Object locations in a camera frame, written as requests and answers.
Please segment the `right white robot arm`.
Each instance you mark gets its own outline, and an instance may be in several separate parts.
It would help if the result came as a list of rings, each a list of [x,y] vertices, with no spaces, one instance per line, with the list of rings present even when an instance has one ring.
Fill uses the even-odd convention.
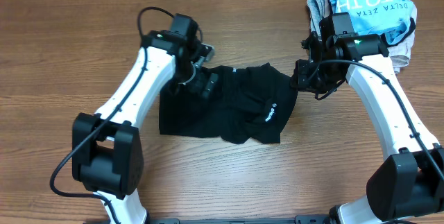
[[[443,211],[443,147],[425,127],[393,70],[379,35],[359,35],[348,13],[329,15],[320,31],[302,41],[292,88],[323,100],[347,83],[372,121],[384,161],[366,184],[364,196],[328,214],[299,215],[297,223],[409,223]]]

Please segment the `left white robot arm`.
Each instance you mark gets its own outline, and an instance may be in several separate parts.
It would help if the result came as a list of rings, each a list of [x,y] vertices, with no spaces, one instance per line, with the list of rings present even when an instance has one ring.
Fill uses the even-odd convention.
[[[155,98],[167,83],[208,98],[215,74],[200,67],[214,55],[197,37],[189,16],[173,16],[170,29],[141,36],[141,47],[129,74],[94,114],[80,113],[72,128],[72,176],[98,198],[109,223],[148,223],[137,186],[144,170],[139,129]]]

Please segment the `black t-shirt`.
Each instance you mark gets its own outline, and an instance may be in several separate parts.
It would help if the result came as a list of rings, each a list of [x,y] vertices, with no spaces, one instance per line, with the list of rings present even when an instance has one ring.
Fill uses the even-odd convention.
[[[189,93],[177,80],[168,82],[160,92],[160,134],[221,137],[233,144],[249,139],[280,143],[298,96],[288,75],[269,63],[243,69],[200,69],[219,75],[210,97]]]

